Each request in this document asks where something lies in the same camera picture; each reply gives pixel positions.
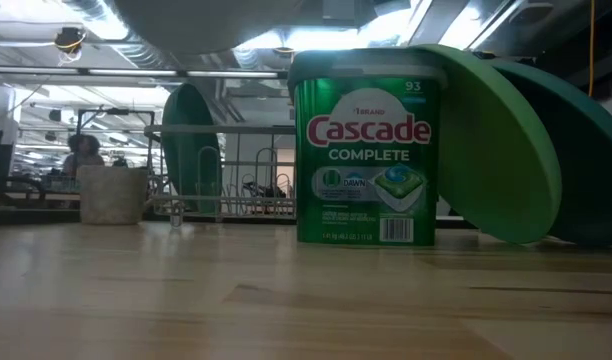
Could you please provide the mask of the green Cascade detergent tub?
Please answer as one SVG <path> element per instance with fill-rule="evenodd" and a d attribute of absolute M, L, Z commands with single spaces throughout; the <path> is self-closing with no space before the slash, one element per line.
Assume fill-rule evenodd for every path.
<path fill-rule="evenodd" d="M 440 95 L 412 49 L 310 50 L 288 75 L 296 128 L 297 239 L 435 242 Z"/>

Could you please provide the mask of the dark green plate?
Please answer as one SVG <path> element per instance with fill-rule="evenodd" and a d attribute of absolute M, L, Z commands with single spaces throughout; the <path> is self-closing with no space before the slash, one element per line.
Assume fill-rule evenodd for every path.
<path fill-rule="evenodd" d="M 217 134 L 194 128 L 213 124 L 209 107 L 194 85 L 184 83 L 168 97 L 161 134 L 167 175 L 174 192 L 186 197 L 185 206 L 203 216 L 217 213 L 222 159 Z"/>

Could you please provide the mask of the light green plate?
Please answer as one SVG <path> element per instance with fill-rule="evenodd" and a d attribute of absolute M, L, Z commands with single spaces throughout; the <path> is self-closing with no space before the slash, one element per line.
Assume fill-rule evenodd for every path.
<path fill-rule="evenodd" d="M 502 241 L 541 240 L 557 217 L 562 180 L 551 138 L 520 91 L 487 61 L 416 45 L 446 77 L 440 95 L 438 193 Z"/>

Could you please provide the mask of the teal plate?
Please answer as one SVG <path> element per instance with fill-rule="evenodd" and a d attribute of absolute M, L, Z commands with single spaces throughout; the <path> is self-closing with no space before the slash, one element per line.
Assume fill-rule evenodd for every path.
<path fill-rule="evenodd" d="M 562 198 L 549 234 L 580 246 L 612 246 L 612 115 L 548 72 L 501 59 L 489 64 L 530 103 L 556 150 Z"/>

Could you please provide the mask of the grey translucent cup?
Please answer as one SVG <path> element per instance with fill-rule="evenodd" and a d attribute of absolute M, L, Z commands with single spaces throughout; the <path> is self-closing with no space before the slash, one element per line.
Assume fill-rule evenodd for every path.
<path fill-rule="evenodd" d="M 146 169 L 85 165 L 78 169 L 80 219 L 90 225 L 134 225 L 147 197 Z"/>

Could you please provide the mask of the ceiling strip light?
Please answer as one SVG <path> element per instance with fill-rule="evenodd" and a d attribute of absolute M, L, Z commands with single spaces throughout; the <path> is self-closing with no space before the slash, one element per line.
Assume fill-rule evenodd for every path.
<path fill-rule="evenodd" d="M 286 80 L 286 71 L 239 70 L 152 70 L 111 68 L 24 67 L 0 65 L 0 74 L 92 76 L 92 77 L 148 77 L 148 78 L 223 78 Z"/>

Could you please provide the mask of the person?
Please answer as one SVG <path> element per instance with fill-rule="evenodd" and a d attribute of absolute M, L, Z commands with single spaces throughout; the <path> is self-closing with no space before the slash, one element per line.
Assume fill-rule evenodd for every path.
<path fill-rule="evenodd" d="M 68 139 L 71 154 L 63 163 L 62 173 L 74 177 L 81 166 L 104 166 L 105 161 L 99 154 L 100 143 L 93 135 L 75 134 Z"/>

